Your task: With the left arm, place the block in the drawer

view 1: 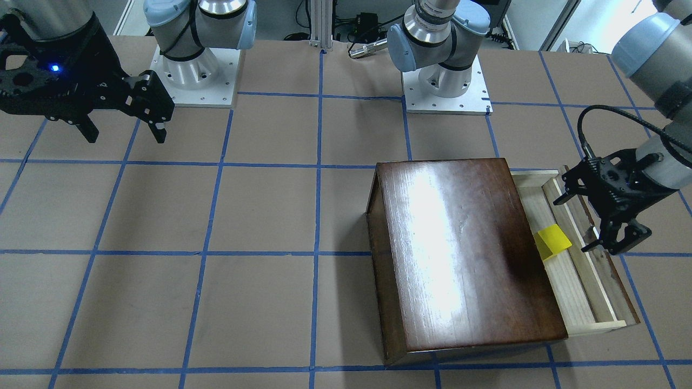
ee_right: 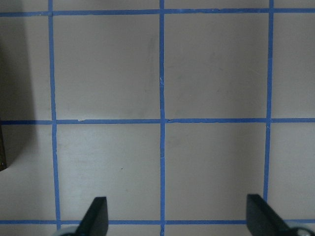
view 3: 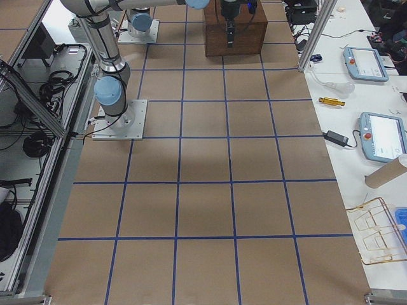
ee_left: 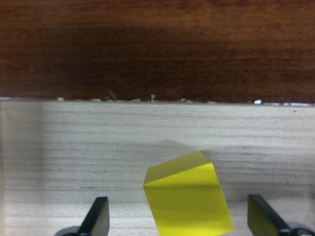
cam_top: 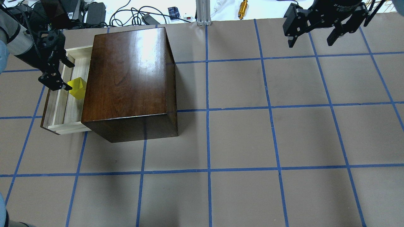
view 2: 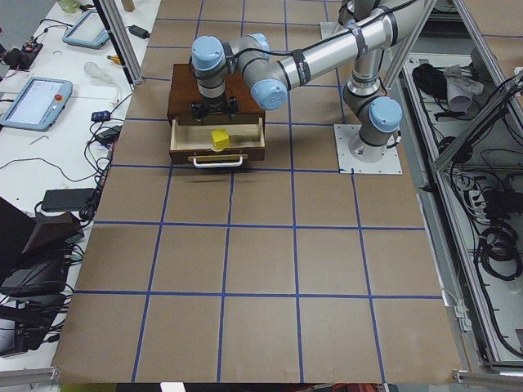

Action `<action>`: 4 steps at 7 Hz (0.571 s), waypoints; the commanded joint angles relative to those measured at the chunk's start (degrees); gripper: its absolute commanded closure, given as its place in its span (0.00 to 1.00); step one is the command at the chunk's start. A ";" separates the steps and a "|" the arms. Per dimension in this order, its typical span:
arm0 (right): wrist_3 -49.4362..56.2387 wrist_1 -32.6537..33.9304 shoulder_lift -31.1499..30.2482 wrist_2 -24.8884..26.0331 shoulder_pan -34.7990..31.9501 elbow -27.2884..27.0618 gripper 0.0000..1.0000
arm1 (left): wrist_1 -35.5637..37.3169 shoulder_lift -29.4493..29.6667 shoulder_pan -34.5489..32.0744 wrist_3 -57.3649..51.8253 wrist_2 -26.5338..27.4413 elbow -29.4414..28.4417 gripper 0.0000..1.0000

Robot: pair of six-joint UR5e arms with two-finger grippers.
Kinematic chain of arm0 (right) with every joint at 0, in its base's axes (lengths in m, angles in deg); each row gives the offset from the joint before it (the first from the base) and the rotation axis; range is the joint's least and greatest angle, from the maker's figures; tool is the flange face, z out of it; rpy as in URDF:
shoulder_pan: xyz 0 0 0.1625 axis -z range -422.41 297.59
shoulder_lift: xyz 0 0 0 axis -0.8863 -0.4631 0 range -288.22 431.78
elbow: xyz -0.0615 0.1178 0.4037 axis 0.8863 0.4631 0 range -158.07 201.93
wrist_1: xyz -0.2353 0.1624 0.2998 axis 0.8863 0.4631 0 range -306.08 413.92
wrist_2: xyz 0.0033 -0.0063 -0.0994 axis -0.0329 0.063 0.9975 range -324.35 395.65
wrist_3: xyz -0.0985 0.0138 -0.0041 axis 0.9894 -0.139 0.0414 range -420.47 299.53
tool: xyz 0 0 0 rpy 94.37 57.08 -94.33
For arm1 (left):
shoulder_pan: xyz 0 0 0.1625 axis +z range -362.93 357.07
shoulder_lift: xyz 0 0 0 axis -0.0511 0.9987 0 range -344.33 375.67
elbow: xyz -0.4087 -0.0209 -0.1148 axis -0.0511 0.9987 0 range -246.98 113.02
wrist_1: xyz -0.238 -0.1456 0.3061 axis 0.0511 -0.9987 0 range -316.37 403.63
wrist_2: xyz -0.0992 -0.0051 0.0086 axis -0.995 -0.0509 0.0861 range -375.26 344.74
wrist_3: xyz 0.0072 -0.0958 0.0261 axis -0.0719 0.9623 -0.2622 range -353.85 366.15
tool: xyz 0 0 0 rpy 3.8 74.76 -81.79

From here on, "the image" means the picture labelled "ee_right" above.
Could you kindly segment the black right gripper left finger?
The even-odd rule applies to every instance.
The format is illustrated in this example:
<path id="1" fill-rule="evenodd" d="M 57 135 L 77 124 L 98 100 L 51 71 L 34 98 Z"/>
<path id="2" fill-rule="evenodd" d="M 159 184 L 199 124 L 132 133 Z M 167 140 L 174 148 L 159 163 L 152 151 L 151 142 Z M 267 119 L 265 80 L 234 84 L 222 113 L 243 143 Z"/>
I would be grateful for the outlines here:
<path id="1" fill-rule="evenodd" d="M 105 236 L 109 227 L 106 197 L 95 197 L 81 223 L 74 232 L 75 236 Z"/>

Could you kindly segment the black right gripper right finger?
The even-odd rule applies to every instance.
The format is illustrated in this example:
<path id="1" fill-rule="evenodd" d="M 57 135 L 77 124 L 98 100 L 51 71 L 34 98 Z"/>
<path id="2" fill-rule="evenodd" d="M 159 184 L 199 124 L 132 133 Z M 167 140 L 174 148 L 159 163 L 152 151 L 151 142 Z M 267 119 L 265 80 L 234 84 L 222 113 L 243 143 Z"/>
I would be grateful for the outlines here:
<path id="1" fill-rule="evenodd" d="M 294 236 L 278 214 L 258 194 L 248 194 L 246 201 L 246 225 L 252 236 Z"/>

